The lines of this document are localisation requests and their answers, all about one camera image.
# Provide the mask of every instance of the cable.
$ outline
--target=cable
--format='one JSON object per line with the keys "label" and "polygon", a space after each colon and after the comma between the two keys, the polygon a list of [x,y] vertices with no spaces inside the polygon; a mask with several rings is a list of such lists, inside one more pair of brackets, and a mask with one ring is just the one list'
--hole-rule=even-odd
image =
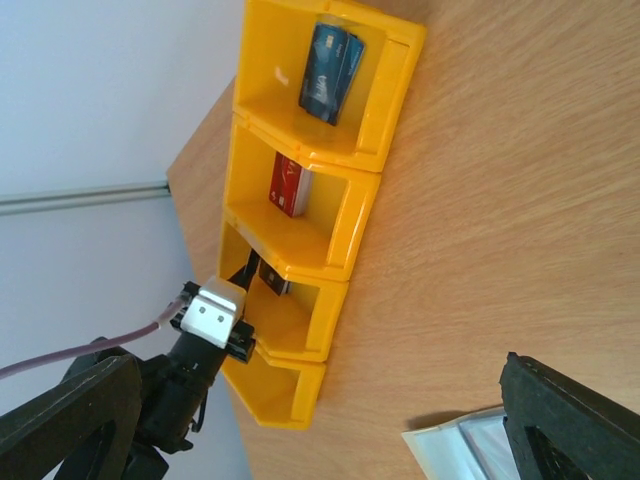
{"label": "cable", "polygon": [[200,413],[198,413],[198,421],[191,420],[191,431],[193,433],[198,433],[202,430],[202,425],[204,425],[204,413],[207,410],[207,398],[209,396],[209,392],[204,394],[204,398],[202,399],[202,403],[200,404]]}
{"label": "cable", "polygon": [[229,281],[238,285],[241,288],[244,288],[246,291],[249,291],[249,286],[251,285],[251,280],[258,269],[258,264],[260,263],[260,256],[258,252],[254,249],[251,249],[249,252],[249,258],[247,259],[247,264],[240,268],[236,273],[234,273]]}
{"label": "cable", "polygon": [[59,362],[60,360],[66,360],[68,358],[81,357],[83,355],[89,355],[108,348],[118,347],[125,343],[138,340],[139,338],[149,335],[152,332],[158,330],[162,325],[167,323],[173,317],[176,316],[180,310],[186,305],[187,298],[184,295],[179,295],[169,306],[162,312],[153,322],[146,327],[135,330],[131,333],[121,335],[119,337],[109,338],[101,340],[95,343],[89,343],[87,345],[81,345],[79,347],[67,348],[58,352],[48,353],[39,357],[23,360],[13,365],[9,365],[4,368],[0,368],[0,380],[21,373],[32,368],[41,367],[53,362]]}

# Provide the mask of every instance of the yellow storage bin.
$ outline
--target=yellow storage bin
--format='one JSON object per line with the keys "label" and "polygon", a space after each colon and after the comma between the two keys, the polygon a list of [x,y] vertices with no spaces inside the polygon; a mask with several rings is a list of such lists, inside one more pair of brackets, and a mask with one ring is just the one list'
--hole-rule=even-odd
{"label": "yellow storage bin", "polygon": [[274,359],[258,343],[247,365],[230,358],[222,372],[258,425],[309,428],[324,363]]}
{"label": "yellow storage bin", "polygon": [[[318,20],[366,44],[335,127],[298,106]],[[234,111],[309,161],[380,172],[425,36],[421,25],[355,2],[248,0]]]}
{"label": "yellow storage bin", "polygon": [[[314,172],[300,217],[269,201],[276,151]],[[225,218],[287,280],[349,280],[379,184],[379,174],[310,160],[234,115]]]}
{"label": "yellow storage bin", "polygon": [[[218,275],[229,278],[247,262],[251,247],[228,223],[223,225]],[[246,320],[271,357],[322,362],[327,359],[349,286],[292,275],[291,291],[278,296],[256,275],[247,295]]]}

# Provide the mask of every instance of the black object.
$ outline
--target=black object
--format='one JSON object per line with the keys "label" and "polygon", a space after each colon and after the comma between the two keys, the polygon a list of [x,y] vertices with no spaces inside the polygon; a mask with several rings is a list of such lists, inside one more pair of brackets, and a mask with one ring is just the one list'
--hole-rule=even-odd
{"label": "black object", "polygon": [[522,480],[640,478],[640,416],[515,353],[500,384]]}
{"label": "black object", "polygon": [[[232,281],[248,289],[259,260],[252,250]],[[199,289],[189,282],[183,294]],[[64,460],[56,479],[162,479],[169,466],[157,449],[193,447],[186,436],[202,428],[216,374],[227,355],[249,361],[253,332],[241,319],[224,350],[181,332],[167,355],[146,361],[121,347],[78,357],[60,385],[0,417],[0,476],[39,479]]]}
{"label": "black object", "polygon": [[2,416],[2,478],[42,478],[65,458],[55,478],[118,478],[140,413],[139,393],[140,375],[126,355],[94,365]]}
{"label": "black object", "polygon": [[271,290],[278,296],[283,293],[289,293],[290,283],[282,278],[278,272],[275,271],[274,268],[271,267],[267,262],[262,260],[260,262],[260,269],[258,270],[258,275],[260,278],[266,283]]}

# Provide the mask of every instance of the white paper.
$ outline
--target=white paper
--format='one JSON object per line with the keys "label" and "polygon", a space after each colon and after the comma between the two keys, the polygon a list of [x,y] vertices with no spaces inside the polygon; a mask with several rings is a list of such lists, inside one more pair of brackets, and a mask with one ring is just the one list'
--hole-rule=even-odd
{"label": "white paper", "polygon": [[402,436],[429,480],[519,480],[503,418],[494,409]]}

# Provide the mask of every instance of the wooden table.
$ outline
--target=wooden table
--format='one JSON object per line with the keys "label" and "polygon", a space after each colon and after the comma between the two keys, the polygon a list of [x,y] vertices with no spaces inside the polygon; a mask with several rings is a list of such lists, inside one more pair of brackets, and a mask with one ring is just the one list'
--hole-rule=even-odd
{"label": "wooden table", "polygon": [[[429,26],[314,424],[256,480],[422,478],[400,432],[500,403],[509,350],[640,411],[640,3],[378,1]],[[231,88],[169,180],[215,271]]]}

